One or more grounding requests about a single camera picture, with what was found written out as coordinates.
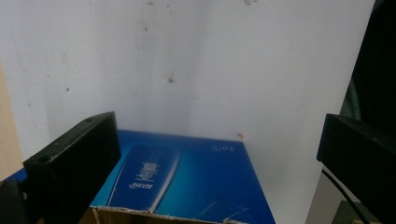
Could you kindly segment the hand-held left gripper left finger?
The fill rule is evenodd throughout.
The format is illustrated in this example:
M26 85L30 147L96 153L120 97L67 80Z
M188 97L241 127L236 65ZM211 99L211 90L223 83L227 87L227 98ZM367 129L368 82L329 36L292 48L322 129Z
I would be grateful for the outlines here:
M23 163L45 224L78 224L121 157L113 112L84 119Z

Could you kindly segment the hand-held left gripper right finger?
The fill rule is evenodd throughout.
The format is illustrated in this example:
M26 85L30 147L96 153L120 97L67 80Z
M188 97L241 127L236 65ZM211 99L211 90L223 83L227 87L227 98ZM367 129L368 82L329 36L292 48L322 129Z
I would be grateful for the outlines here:
M328 114L317 160L383 224L396 224L396 138L359 120Z

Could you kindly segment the blue cardboard box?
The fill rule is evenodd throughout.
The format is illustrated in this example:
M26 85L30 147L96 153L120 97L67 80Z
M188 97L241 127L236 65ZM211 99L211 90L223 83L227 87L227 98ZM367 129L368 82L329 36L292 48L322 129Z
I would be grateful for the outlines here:
M121 157L78 224L276 224L243 143L119 131ZM23 169L0 224L45 224Z

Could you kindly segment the dark green object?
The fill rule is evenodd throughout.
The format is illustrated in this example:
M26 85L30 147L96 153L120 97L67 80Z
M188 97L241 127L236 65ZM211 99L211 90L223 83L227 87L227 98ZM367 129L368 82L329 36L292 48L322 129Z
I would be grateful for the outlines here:
M365 216L370 224L382 224L362 203L355 203L357 208ZM364 224L362 219L356 214L351 205L347 201L341 201L332 224Z

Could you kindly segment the dark curtain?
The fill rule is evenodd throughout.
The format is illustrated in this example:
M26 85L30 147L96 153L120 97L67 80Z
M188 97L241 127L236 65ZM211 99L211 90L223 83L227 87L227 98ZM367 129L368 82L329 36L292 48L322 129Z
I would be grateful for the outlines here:
M341 114L396 138L396 0L375 0Z

